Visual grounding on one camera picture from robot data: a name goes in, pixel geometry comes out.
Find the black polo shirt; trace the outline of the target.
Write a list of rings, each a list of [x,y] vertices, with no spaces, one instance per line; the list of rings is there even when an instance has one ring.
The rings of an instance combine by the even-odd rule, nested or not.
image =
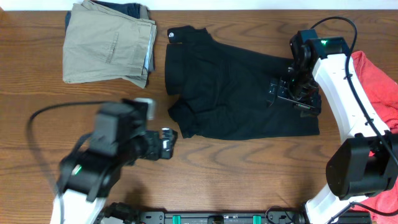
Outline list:
[[[165,87],[178,95],[169,116],[184,138],[223,140],[313,136],[318,118],[305,116],[269,87],[285,78],[293,61],[215,41],[192,26],[167,31]]]

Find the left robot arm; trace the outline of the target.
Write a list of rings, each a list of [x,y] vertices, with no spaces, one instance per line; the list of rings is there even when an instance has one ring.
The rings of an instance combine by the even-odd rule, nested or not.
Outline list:
[[[94,131],[83,135],[60,163],[51,223],[140,223],[138,210],[105,203],[124,166],[172,157],[178,133],[148,130],[153,109],[154,102],[145,98],[102,104]]]

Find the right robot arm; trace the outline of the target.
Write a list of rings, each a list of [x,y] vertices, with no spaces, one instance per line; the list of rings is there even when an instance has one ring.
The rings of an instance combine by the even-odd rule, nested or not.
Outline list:
[[[290,48],[294,62],[289,76],[271,81],[268,102],[318,115],[318,92],[323,91],[342,142],[326,165],[326,186],[294,214],[293,221],[361,222],[364,216],[353,214],[352,207],[392,189],[397,180],[397,135],[368,99],[344,38],[320,38],[314,29],[300,30]]]

